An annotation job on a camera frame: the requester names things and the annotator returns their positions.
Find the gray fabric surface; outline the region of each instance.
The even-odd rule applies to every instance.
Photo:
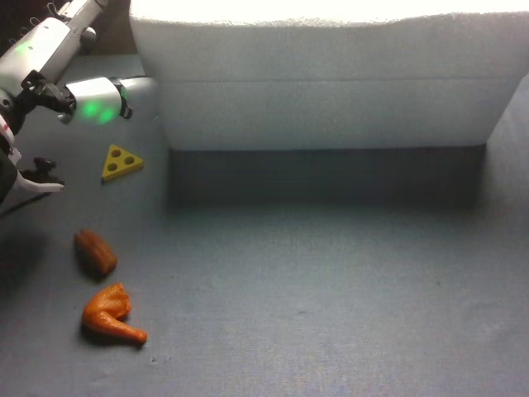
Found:
[[[22,164],[56,159],[67,188],[0,222],[0,395],[529,395],[528,106],[524,81],[486,149],[237,155],[169,153],[158,120],[35,112]],[[110,143],[145,169],[101,186]],[[119,257],[102,282],[81,227]],[[117,281],[141,349],[80,329]]]

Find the white foam box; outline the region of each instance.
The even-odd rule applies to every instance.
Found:
[[[477,146],[529,70],[529,2],[486,3],[132,0],[130,17],[174,149]]]

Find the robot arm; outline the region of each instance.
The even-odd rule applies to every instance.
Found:
[[[95,42],[90,24],[108,1],[66,3],[55,17],[45,19],[0,58],[0,203],[13,187],[40,194],[64,187],[49,174],[55,166],[51,161],[36,159],[36,170],[17,169],[21,155],[14,146],[15,136],[36,106],[58,112],[63,123],[75,119],[104,124],[117,116],[130,118],[129,91],[149,89],[154,84],[146,77],[101,77],[63,88],[56,85],[81,48]]]

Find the yellow cheese wedge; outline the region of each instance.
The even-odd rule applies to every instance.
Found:
[[[110,145],[101,177],[103,182],[108,182],[142,168],[143,160],[140,157],[119,146]]]

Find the orange object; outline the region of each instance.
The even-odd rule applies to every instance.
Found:
[[[103,275],[107,275],[116,267],[117,256],[108,244],[91,230],[81,229],[75,233],[74,244],[90,258],[91,265]]]
[[[93,331],[143,344],[147,340],[147,332],[118,320],[130,311],[129,295],[123,284],[117,283],[98,292],[88,302],[83,311],[83,324]]]

